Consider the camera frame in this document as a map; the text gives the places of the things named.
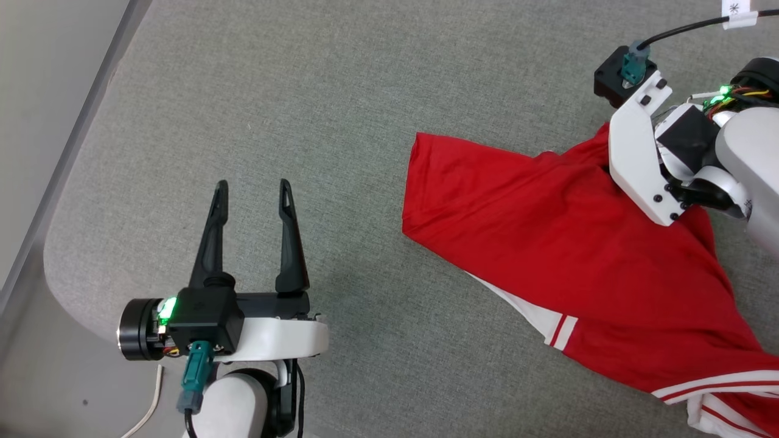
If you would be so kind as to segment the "grey baseboard strip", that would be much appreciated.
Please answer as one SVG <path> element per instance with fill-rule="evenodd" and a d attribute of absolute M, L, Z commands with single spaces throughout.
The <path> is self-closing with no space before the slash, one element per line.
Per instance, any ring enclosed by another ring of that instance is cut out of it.
<path fill-rule="evenodd" d="M 0 0 L 0 317 L 153 0 Z"/>

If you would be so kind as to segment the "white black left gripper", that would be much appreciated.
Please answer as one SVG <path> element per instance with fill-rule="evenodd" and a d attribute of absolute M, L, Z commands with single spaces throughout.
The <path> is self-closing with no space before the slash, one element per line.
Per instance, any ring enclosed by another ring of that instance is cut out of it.
<path fill-rule="evenodd" d="M 236 280 L 223 270 L 223 228 L 228 221 L 229 185 L 220 180 L 207 214 L 189 288 L 231 287 Z M 241 338 L 236 351 L 222 342 L 212 342 L 216 361 L 297 360 L 325 352 L 329 347 L 329 329 L 320 314 L 310 315 L 310 280 L 301 233 L 289 180 L 280 182 L 279 216 L 282 221 L 280 274 L 276 276 L 279 297 L 273 292 L 237 295 L 237 308 L 244 315 Z M 122 312 L 117 327 L 117 346 L 129 361 L 158 361 L 165 356 L 178 358 L 189 354 L 191 342 L 179 347 L 173 330 L 167 326 L 177 299 L 133 299 Z"/>

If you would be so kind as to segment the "red white basketball jersey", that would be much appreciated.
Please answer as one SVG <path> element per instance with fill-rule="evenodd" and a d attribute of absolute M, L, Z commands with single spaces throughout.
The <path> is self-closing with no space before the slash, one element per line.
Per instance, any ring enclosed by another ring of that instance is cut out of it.
<path fill-rule="evenodd" d="M 548 346 L 721 438 L 779 438 L 779 356 L 737 309 L 710 219 L 652 222 L 607 172 L 609 125 L 528 157 L 418 133 L 404 235 L 514 306 Z"/>

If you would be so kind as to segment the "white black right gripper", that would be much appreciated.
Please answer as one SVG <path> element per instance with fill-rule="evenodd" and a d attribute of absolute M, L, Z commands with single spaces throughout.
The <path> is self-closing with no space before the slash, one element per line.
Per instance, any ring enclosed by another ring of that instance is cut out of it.
<path fill-rule="evenodd" d="M 671 93 L 655 72 L 615 111 L 609 131 L 612 179 L 661 226 L 672 225 L 693 205 L 748 219 L 748 192 L 713 150 L 720 125 L 695 103 L 682 103 L 654 124 L 654 112 Z"/>

